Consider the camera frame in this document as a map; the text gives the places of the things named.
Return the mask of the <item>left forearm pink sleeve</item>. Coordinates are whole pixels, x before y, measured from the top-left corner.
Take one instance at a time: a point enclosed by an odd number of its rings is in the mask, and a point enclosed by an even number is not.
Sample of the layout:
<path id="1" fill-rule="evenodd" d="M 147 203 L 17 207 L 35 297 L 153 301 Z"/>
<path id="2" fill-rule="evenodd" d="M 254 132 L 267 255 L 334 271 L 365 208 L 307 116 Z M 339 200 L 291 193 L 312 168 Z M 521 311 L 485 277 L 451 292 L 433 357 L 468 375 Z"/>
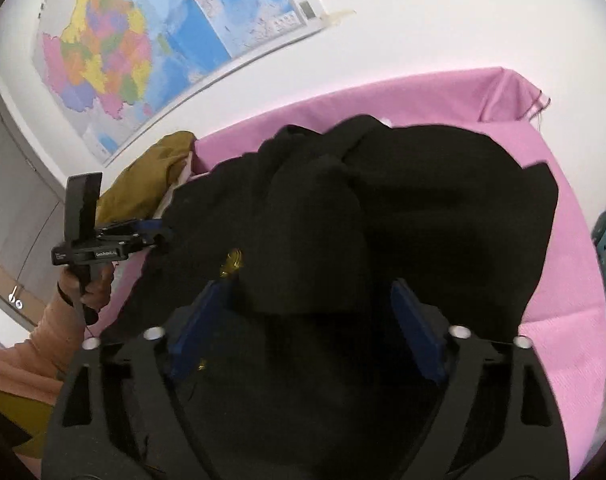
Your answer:
<path id="1" fill-rule="evenodd" d="M 84 335 L 80 316 L 55 292 L 30 336 L 0 349 L 0 391 L 53 406 Z"/>

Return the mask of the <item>person's left hand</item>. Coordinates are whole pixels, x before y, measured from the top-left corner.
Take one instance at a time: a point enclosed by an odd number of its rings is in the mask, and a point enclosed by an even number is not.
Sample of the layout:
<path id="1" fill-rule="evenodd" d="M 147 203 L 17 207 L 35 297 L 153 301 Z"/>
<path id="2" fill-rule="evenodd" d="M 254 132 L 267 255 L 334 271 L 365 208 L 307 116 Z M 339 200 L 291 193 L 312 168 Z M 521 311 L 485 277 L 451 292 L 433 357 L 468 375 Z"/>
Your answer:
<path id="1" fill-rule="evenodd" d="M 70 306 L 73 306 L 75 301 L 79 301 L 84 306 L 100 312 L 110 302 L 113 280 L 112 263 L 102 266 L 98 277 L 84 286 L 80 286 L 78 277 L 66 266 L 61 271 L 58 281 L 59 296 Z"/>

